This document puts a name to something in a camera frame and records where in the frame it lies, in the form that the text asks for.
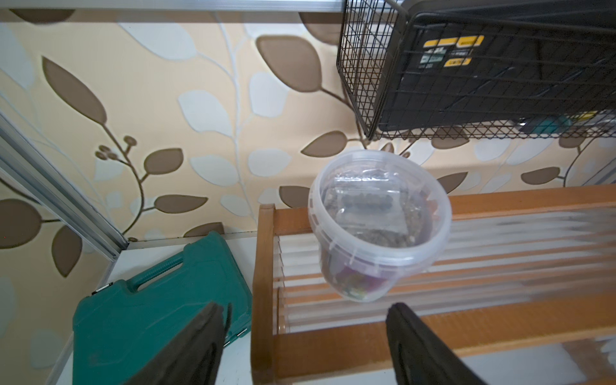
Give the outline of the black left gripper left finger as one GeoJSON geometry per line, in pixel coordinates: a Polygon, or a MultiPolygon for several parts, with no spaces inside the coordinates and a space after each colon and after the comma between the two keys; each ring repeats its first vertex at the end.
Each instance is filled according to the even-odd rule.
{"type": "Polygon", "coordinates": [[[214,384],[233,308],[209,303],[128,384],[214,384]]]}

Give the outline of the purple label seed cup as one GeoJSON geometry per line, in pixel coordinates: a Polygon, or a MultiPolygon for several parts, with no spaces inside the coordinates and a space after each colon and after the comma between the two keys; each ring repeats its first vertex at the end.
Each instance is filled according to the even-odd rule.
{"type": "Polygon", "coordinates": [[[452,206],[437,179],[382,151],[335,157],[312,183],[307,209],[326,282],[360,303],[428,269],[452,227],[452,206]]]}

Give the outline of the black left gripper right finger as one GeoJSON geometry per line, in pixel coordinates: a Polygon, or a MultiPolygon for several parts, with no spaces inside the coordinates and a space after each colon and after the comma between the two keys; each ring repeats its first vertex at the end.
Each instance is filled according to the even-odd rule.
{"type": "Polygon", "coordinates": [[[389,308],[386,329],[396,383],[484,383],[406,304],[389,308]]]}

